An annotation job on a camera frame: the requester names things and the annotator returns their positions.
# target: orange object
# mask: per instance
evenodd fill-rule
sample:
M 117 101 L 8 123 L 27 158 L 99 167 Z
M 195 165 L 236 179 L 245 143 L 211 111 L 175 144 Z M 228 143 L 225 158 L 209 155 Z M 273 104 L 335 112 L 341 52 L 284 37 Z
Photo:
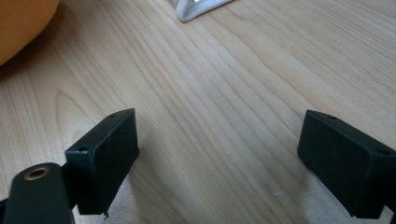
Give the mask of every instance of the orange object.
M 0 0 L 0 65 L 38 36 L 59 0 Z

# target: small hole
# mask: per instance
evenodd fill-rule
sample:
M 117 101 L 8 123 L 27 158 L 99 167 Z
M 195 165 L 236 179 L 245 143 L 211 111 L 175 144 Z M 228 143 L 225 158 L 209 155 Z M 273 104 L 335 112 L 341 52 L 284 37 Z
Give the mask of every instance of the small hole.
M 387 151 L 387 150 L 384 150 L 384 149 L 377 149 L 376 151 L 377 151 L 379 154 L 382 154 L 382 155 L 386 155 L 386 156 L 390 155 L 390 152 Z
M 90 149 L 89 147 L 84 146 L 84 147 L 79 147 L 79 148 L 77 149 L 77 151 L 88 151 L 89 149 Z
M 24 178 L 26 180 L 36 180 L 38 178 L 43 177 L 44 175 L 47 175 L 49 172 L 50 172 L 49 168 L 47 168 L 47 167 L 39 167 L 39 168 L 36 168 L 36 169 L 28 172 L 25 175 Z

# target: white object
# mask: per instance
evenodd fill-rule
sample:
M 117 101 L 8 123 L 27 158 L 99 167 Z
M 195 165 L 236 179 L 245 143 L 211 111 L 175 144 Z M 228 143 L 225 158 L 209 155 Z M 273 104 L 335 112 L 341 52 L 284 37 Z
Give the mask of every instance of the white object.
M 175 8 L 179 20 L 186 22 L 233 0 L 168 0 Z

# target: wooden table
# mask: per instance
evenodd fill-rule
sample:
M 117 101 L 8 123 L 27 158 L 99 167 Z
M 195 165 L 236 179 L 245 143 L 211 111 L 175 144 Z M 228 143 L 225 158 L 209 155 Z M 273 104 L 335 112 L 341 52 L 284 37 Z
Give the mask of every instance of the wooden table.
M 0 196 L 106 115 L 141 154 L 110 217 L 77 223 L 389 223 L 351 218 L 298 159 L 306 109 L 396 148 L 394 0 L 237 0 L 181 23 L 165 0 L 63 0 L 0 67 Z

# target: black bracket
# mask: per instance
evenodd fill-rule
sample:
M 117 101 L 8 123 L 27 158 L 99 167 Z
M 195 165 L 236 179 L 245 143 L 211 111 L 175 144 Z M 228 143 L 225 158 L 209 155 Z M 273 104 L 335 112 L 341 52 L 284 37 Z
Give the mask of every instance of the black bracket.
M 396 210 L 396 152 L 333 116 L 308 110 L 298 146 L 306 167 L 353 217 Z
M 74 223 L 82 215 L 107 213 L 139 154 L 134 109 L 114 113 L 66 150 L 67 163 L 32 166 L 12 181 L 0 202 L 0 223 Z

